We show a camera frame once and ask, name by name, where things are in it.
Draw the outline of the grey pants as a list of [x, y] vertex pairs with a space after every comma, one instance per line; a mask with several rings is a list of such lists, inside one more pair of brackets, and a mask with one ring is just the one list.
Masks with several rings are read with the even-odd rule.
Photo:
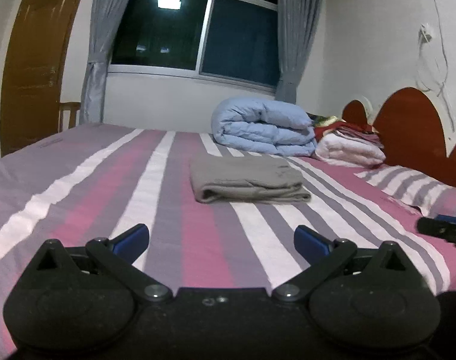
[[242, 203], [307, 203], [311, 193], [303, 175], [284, 158], [269, 156], [218, 157], [200, 154], [190, 162], [195, 199]]

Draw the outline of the striped pillow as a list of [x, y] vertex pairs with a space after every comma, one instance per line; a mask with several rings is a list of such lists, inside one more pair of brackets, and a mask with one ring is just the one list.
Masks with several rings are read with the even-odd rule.
[[456, 217], [456, 187], [404, 166], [385, 166], [356, 176], [424, 216]]

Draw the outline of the striped pink grey bed sheet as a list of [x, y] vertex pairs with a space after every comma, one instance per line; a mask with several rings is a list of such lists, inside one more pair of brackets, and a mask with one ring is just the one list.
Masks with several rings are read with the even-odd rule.
[[419, 214], [353, 169], [291, 158], [308, 202], [200, 204], [190, 163], [236, 157], [206, 133], [89, 124], [0, 159], [0, 359], [13, 351], [2, 309], [41, 244], [112, 238], [147, 225], [150, 246], [135, 265], [170, 286], [274, 288], [307, 266], [293, 245], [304, 224], [361, 248], [397, 242], [437, 292], [456, 289], [456, 247], [416, 233]]

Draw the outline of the red wooden headboard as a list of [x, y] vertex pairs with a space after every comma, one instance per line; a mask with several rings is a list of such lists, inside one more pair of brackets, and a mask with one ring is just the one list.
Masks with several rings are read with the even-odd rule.
[[456, 144], [447, 150], [438, 111], [417, 88], [402, 88], [383, 103], [373, 122], [360, 100], [349, 102], [342, 118], [355, 125], [371, 125], [384, 145], [385, 163], [420, 171], [456, 187]]

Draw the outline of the folded white pink blanket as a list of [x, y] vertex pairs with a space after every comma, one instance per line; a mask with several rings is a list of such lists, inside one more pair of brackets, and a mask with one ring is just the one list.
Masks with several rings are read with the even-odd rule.
[[343, 167], [372, 168], [385, 162], [382, 150], [361, 139], [328, 133], [317, 143], [313, 157], [327, 164]]

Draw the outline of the red folded cloth pile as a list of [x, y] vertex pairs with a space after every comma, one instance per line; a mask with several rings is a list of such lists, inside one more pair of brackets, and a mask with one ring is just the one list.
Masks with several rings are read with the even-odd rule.
[[380, 149], [384, 148], [378, 131], [370, 124], [354, 124], [340, 119], [337, 116], [316, 116], [313, 119], [313, 128], [317, 142], [320, 142], [323, 137], [329, 133], [341, 133], [347, 138], [356, 138], [364, 143], [377, 146]]

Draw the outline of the folded light blue duvet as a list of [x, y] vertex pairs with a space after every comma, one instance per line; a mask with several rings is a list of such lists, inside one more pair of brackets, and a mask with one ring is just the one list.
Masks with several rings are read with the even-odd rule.
[[236, 150], [309, 157], [317, 148], [312, 119], [299, 106], [254, 97], [228, 98], [211, 117], [214, 140]]

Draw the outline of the wooden chair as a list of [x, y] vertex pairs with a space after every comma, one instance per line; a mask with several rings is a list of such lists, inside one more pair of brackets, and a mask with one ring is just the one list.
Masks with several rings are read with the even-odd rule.
[[59, 121], [58, 132], [64, 130], [65, 113], [68, 114], [68, 129], [74, 128], [76, 125], [77, 113], [80, 110], [80, 102], [60, 102], [59, 103]]

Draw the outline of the brown wooden door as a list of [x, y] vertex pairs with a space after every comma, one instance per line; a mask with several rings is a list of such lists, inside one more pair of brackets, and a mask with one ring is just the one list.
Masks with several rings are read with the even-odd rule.
[[66, 52], [80, 0], [22, 0], [1, 84], [3, 156], [58, 132]]

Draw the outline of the dark glass window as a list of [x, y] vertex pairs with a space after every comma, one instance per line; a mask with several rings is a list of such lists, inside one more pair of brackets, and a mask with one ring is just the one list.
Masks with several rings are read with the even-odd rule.
[[130, 0], [111, 72], [274, 90], [277, 0]]

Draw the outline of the grey right curtain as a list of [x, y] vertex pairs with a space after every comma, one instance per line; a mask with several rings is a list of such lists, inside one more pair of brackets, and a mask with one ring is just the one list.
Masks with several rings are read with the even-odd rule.
[[277, 0], [280, 77], [275, 99], [295, 104], [317, 30], [322, 0]]

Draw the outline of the grey curtain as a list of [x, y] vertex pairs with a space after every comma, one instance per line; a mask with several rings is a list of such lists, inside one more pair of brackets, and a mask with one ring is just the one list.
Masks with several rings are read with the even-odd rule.
[[79, 116], [81, 124], [103, 121], [109, 59], [128, 2], [92, 0], [87, 66]]
[[277, 0], [280, 77], [275, 99], [295, 104], [317, 30], [322, 0]]

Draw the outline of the grey left curtain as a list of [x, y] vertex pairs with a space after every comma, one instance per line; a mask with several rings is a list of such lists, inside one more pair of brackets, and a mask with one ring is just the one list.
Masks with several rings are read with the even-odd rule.
[[128, 2], [92, 0], [87, 66], [79, 116], [81, 124], [103, 121], [109, 59]]

